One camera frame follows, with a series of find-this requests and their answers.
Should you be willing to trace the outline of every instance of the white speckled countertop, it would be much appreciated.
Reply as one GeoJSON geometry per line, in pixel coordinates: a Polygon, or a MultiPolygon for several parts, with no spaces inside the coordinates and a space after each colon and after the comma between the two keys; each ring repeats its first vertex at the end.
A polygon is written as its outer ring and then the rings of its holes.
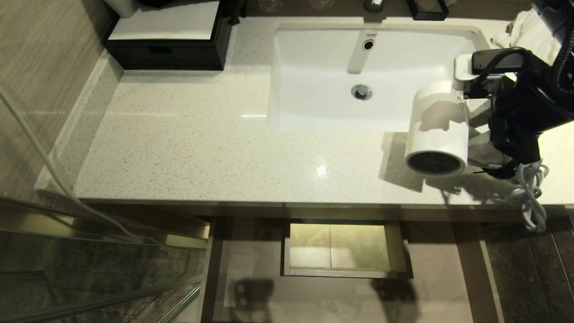
{"type": "MultiPolygon", "coordinates": [[[[480,205],[506,182],[486,175],[425,180],[403,165],[406,133],[278,131],[267,126],[279,28],[469,29],[489,39],[507,22],[388,18],[247,18],[223,72],[126,71],[73,189],[80,198],[480,205]]],[[[541,201],[574,203],[574,125],[540,138],[550,167],[541,201]]]]}

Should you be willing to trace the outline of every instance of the white sink basin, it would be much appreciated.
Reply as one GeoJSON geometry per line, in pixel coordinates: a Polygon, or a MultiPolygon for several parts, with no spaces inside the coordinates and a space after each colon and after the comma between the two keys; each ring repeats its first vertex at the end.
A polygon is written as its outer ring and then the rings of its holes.
{"type": "Polygon", "coordinates": [[[269,125],[406,132],[416,91],[452,79],[454,59],[482,48],[485,40],[465,30],[279,30],[269,125]],[[366,39],[375,41],[369,51],[362,49],[366,39]],[[348,72],[362,63],[360,73],[348,72]],[[355,98],[351,89],[357,84],[371,88],[372,97],[355,98]]]}

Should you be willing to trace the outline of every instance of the towel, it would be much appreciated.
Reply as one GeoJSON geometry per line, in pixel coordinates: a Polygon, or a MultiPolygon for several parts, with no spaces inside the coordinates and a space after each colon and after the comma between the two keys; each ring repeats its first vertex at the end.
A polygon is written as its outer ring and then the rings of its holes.
{"type": "Polygon", "coordinates": [[[506,32],[494,37],[492,43],[500,48],[526,48],[549,65],[552,65],[560,51],[560,43],[552,37],[534,9],[520,12],[508,25],[506,32]]]}

